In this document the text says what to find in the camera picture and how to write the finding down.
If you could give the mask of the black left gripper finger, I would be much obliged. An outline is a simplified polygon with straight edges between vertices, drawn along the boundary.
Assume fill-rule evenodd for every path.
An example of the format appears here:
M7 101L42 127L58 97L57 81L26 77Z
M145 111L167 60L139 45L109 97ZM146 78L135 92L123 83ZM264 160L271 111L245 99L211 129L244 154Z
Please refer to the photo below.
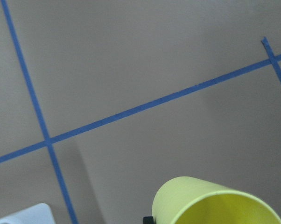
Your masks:
M143 224L154 224L154 218L152 216L143 217Z

